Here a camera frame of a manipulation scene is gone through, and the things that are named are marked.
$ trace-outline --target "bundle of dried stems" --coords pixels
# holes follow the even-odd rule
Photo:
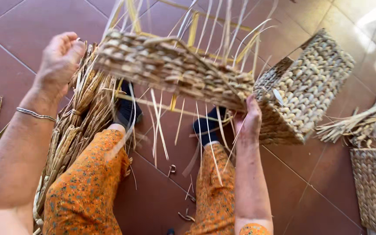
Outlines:
[[[371,147],[376,139],[376,101],[368,110],[316,127],[317,137],[324,142],[336,142],[341,136],[357,148]]]
[[[94,135],[112,120],[116,103],[114,88],[120,80],[93,69],[97,44],[87,47],[71,85],[74,95],[58,114],[52,140],[34,199],[36,233],[43,226],[43,211],[49,186],[75,161]]]

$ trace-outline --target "black sock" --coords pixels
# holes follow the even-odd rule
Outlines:
[[[224,114],[226,113],[226,108],[224,107],[219,107],[219,110],[220,110],[220,116],[221,118],[223,119],[224,118]],[[214,107],[214,109],[212,109],[209,113],[208,113],[208,117],[209,118],[215,118],[217,119],[217,109],[216,107]],[[201,144],[204,146],[206,144],[208,144],[209,142],[213,142],[213,141],[218,141],[218,137],[217,137],[217,132],[216,131],[213,131],[213,132],[210,132],[210,136],[208,135],[208,130],[213,130],[214,128],[218,127],[218,121],[212,121],[212,120],[208,120],[208,127],[207,127],[207,119],[205,118],[200,118],[198,120],[196,120],[193,124],[193,127],[194,127],[194,131],[196,134],[198,133],[202,133],[202,132],[206,132],[205,134],[201,135]]]
[[[121,90],[127,95],[131,95],[129,83],[126,80],[121,84]],[[133,122],[134,113],[136,113],[136,122],[139,122],[142,116],[139,105],[136,103],[136,112],[134,112],[133,101],[121,99],[118,105],[117,119],[114,120],[114,123],[121,124],[128,131]]]

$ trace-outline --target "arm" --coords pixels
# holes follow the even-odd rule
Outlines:
[[[19,107],[55,117],[67,83],[84,53],[75,33],[55,36],[43,51],[32,88]],[[33,200],[43,170],[54,122],[16,112],[0,140],[0,233],[33,229]]]
[[[248,97],[247,109],[242,128],[243,119],[235,117],[236,131],[240,129],[240,133],[236,142],[234,230],[239,234],[244,225],[257,223],[273,234],[268,188],[259,153],[262,113],[254,96]]]

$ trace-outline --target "right hand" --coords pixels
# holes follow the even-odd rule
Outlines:
[[[68,92],[68,82],[85,53],[85,44],[77,38],[74,32],[56,35],[43,51],[34,88],[49,98],[60,100]]]
[[[259,142],[259,133],[262,124],[262,111],[259,108],[258,101],[255,95],[250,95],[247,100],[247,115],[245,118],[243,114],[238,113],[234,116],[234,126],[236,134],[239,132],[237,141],[257,141]]]

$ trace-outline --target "silver bracelet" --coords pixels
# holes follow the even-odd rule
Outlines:
[[[33,116],[33,117],[35,117],[35,118],[45,118],[45,119],[49,119],[49,120],[52,120],[52,121],[56,122],[56,119],[54,119],[54,118],[51,117],[51,116],[48,116],[48,115],[40,115],[40,114],[37,114],[37,113],[35,113],[35,112],[33,112],[33,111],[30,111],[30,110],[28,110],[28,109],[23,109],[23,108],[17,107],[17,111],[19,111],[19,112],[23,112],[23,113],[25,113],[25,114],[29,114],[29,115],[31,115],[31,116]]]

